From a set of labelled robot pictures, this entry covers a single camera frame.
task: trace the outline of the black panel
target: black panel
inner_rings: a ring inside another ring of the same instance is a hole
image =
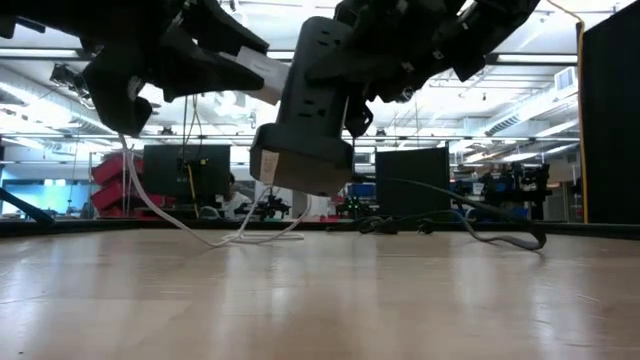
[[[424,182],[449,188],[449,149],[394,151],[376,154],[376,192],[385,215],[415,215],[451,208],[447,196],[385,179]]]
[[[230,152],[228,145],[147,145],[143,186],[150,194],[190,198],[186,163],[192,167],[198,197],[211,199],[226,194],[231,173]]]
[[[591,223],[640,224],[640,192],[620,186],[637,163],[640,133],[640,2],[587,31],[583,52],[583,132]]]

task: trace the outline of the wooden tabletop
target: wooden tabletop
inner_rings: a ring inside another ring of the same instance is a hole
[[[640,242],[306,237],[0,240],[0,359],[640,358]]]

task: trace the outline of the black monitor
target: black monitor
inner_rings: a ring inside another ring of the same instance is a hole
[[[149,194],[191,199],[189,165],[198,200],[215,202],[229,190],[230,152],[228,145],[147,145],[143,187]]]
[[[449,149],[421,149],[376,153],[376,198],[380,214],[417,215],[451,209],[449,197],[406,183],[385,181],[405,179],[449,188]]]

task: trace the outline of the white cable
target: white cable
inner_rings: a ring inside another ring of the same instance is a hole
[[[300,215],[300,217],[296,221],[294,221],[289,227],[282,230],[281,232],[275,235],[268,234],[268,233],[255,233],[255,232],[245,233],[245,228],[249,223],[249,219],[251,218],[251,215],[253,215],[253,212],[256,210],[256,207],[258,206],[258,201],[260,201],[260,199],[262,199],[264,195],[267,193],[267,191],[269,191],[270,189],[271,189],[271,186],[267,186],[262,191],[262,194],[260,194],[258,199],[254,201],[253,205],[251,205],[251,209],[249,210],[247,217],[242,222],[242,225],[240,226],[240,229],[238,230],[238,232],[235,234],[229,234],[227,236],[224,236],[222,240],[233,241],[233,242],[242,243],[242,244],[262,244],[267,241],[272,241],[276,239],[292,240],[292,241],[304,240],[304,235],[302,234],[287,234],[287,233],[293,230],[296,226],[298,226],[298,224],[300,224],[302,220],[309,214],[309,211],[311,211],[311,204],[313,200],[311,196],[307,197],[307,209],[304,211],[304,213]]]
[[[296,226],[298,226],[298,224],[300,224],[302,222],[302,220],[304,219],[305,216],[307,216],[307,214],[309,213],[309,211],[311,210],[311,197],[308,197],[308,204],[307,204],[307,209],[305,210],[305,212],[294,222],[291,224],[291,226],[287,227],[286,229],[284,229],[283,231],[275,234],[275,235],[271,235],[271,234],[264,234],[264,233],[250,233],[250,234],[245,234],[245,228],[247,227],[247,224],[249,223],[249,219],[251,218],[251,215],[253,215],[253,212],[255,211],[257,205],[258,205],[258,200],[261,199],[264,194],[266,194],[266,192],[271,188],[270,186],[265,188],[265,190],[263,191],[262,195],[260,195],[260,198],[258,198],[258,200],[256,200],[253,205],[251,206],[251,210],[249,211],[249,214],[247,214],[247,217],[244,219],[244,222],[242,223],[242,226],[240,226],[240,229],[238,230],[237,233],[235,234],[230,234],[230,235],[226,235],[222,238],[222,241],[217,242],[217,243],[212,243],[202,237],[200,237],[200,235],[196,234],[193,230],[189,229],[188,226],[186,226],[185,224],[183,224],[182,222],[180,222],[180,220],[174,218],[173,216],[167,214],[166,212],[162,211],[162,209],[160,209],[159,207],[157,207],[152,201],[151,199],[149,199],[149,197],[147,196],[147,193],[144,191],[144,189],[142,188],[142,184],[140,184],[140,179],[138,179],[138,173],[136,172],[136,168],[135,165],[133,163],[133,156],[128,156],[129,154],[129,149],[127,147],[127,141],[124,138],[124,135],[120,134],[120,142],[122,143],[122,148],[124,149],[123,151],[125,152],[125,159],[126,159],[126,164],[127,164],[127,168],[129,169],[129,173],[131,174],[131,179],[133,179],[133,185],[136,188],[136,190],[138,191],[138,195],[142,198],[142,201],[144,201],[144,203],[154,212],[156,213],[156,215],[160,216],[161,218],[167,220],[168,222],[172,223],[173,225],[175,225],[176,227],[188,232],[191,236],[193,236],[194,238],[202,241],[203,243],[212,246],[212,247],[220,247],[220,246],[224,246],[226,244],[228,244],[229,242],[237,242],[237,243],[244,243],[244,244],[261,244],[267,241],[272,241],[272,240],[303,240],[304,236],[301,234],[287,234],[289,231],[293,230]]]

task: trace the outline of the black cable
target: black cable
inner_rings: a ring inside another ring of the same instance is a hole
[[[378,231],[378,232],[382,232],[382,233],[385,233],[385,234],[397,233],[397,231],[399,229],[399,225],[400,225],[401,222],[405,222],[405,221],[408,221],[410,219],[425,219],[425,218],[428,218],[430,216],[437,215],[437,214],[442,214],[442,213],[451,213],[451,214],[454,214],[455,216],[457,216],[462,221],[462,225],[467,229],[467,231],[469,231],[471,236],[473,236],[473,238],[478,240],[478,241],[482,241],[482,242],[504,241],[504,242],[507,242],[507,243],[512,244],[514,246],[517,246],[519,248],[522,248],[522,249],[525,249],[525,250],[530,250],[530,251],[540,250],[547,243],[547,235],[546,235],[545,231],[542,230],[542,228],[540,228],[533,221],[516,217],[516,216],[514,216],[513,214],[511,214],[511,213],[509,213],[507,211],[504,211],[502,209],[498,209],[498,208],[493,207],[493,206],[489,206],[489,205],[486,205],[486,204],[482,204],[482,203],[479,203],[479,202],[476,202],[476,201],[469,200],[469,199],[467,199],[467,198],[465,198],[463,196],[460,196],[460,195],[458,195],[456,193],[453,193],[451,191],[448,191],[448,190],[441,189],[441,188],[439,188],[437,186],[433,186],[433,185],[429,185],[429,184],[426,184],[426,183],[422,183],[422,182],[419,182],[419,181],[413,181],[413,180],[405,180],[405,179],[375,179],[375,178],[368,178],[368,177],[360,176],[360,175],[354,176],[353,180],[355,182],[373,182],[373,183],[380,182],[380,181],[400,182],[400,183],[405,183],[405,184],[424,187],[424,188],[427,188],[429,190],[432,190],[432,191],[435,191],[435,192],[439,192],[441,194],[447,195],[451,199],[454,199],[454,200],[457,200],[457,201],[459,201],[459,202],[461,202],[463,204],[469,205],[474,209],[482,210],[482,211],[484,211],[484,212],[486,212],[488,214],[501,217],[501,218],[503,218],[505,220],[514,222],[516,224],[520,224],[522,226],[522,230],[530,233],[537,240],[537,243],[532,243],[532,242],[529,242],[529,241],[526,241],[526,240],[522,240],[520,238],[517,238],[517,237],[514,237],[514,236],[509,236],[509,235],[501,235],[501,236],[486,237],[486,238],[482,237],[473,229],[473,227],[471,227],[471,224],[469,224],[469,221],[464,216],[462,216],[459,213],[457,213],[455,211],[452,211],[452,210],[436,211],[436,212],[422,214],[422,215],[407,216],[407,217],[400,218],[400,219],[397,219],[397,220],[394,220],[394,219],[383,220],[383,219],[381,219],[379,217],[376,217],[374,219],[370,219],[370,220],[367,221],[367,219],[365,218],[365,219],[362,220],[361,224],[370,225],[372,223],[375,226],[371,226],[370,228],[366,229],[365,232],[363,232],[362,228],[360,228],[359,230],[362,233],[370,233],[370,232],[373,232],[373,231]]]

